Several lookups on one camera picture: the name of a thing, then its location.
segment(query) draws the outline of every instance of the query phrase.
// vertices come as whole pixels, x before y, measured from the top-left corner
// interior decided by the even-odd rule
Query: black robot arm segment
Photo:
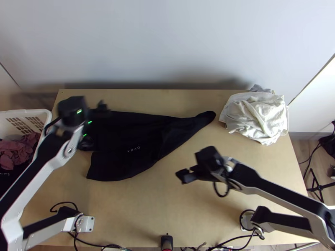
[[[197,165],[176,173],[183,184],[194,180],[226,183],[244,194],[257,194],[286,207],[303,217],[272,213],[258,207],[250,217],[252,224],[264,231],[284,231],[319,240],[335,250],[335,210],[297,192],[261,178],[258,173],[239,161],[221,156],[213,146],[196,153]]]

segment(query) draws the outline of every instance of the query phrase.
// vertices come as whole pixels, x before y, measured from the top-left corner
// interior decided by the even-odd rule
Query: white laundry basket
[[[24,134],[41,133],[39,144],[43,138],[43,128],[49,124],[52,114],[46,109],[10,110],[0,112],[0,138],[18,140]]]

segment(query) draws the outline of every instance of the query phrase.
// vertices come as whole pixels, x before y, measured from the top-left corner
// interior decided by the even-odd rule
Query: pink clothing
[[[34,153],[33,147],[39,140],[39,133],[23,135],[19,141],[2,140],[0,142],[0,165],[5,170],[13,170],[14,166],[20,165]]]

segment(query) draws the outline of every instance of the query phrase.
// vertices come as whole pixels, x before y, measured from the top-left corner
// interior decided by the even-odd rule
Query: crumpled white shirt
[[[229,133],[238,132],[267,146],[286,135],[289,129],[284,96],[266,92],[232,95],[219,121],[226,123]]]

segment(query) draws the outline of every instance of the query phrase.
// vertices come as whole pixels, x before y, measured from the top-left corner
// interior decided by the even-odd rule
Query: wooden table
[[[89,152],[77,151],[66,166],[54,171],[26,207],[21,222],[25,225],[52,214],[50,207],[69,200],[79,210],[95,216],[94,230],[80,238],[93,243],[116,243],[127,247],[158,247],[160,236],[169,233],[174,245],[208,245],[247,234],[238,217],[245,209],[263,205],[277,213],[289,210],[257,195],[231,191],[219,198],[211,182],[195,181],[182,185],[175,172],[196,164],[194,153],[215,146],[222,155],[234,157],[255,168],[265,179],[307,194],[288,135],[271,146],[262,146],[238,133],[229,134],[218,121],[229,96],[241,90],[60,90],[55,104],[70,96],[86,97],[94,108],[104,100],[109,108],[175,117],[193,117],[212,110],[215,120],[181,147],[158,161],[149,170],[118,182],[86,179]],[[247,239],[230,245],[243,246]],[[275,231],[265,240],[253,238],[251,245],[309,242],[307,238]],[[44,244],[72,246],[68,234],[59,234]]]

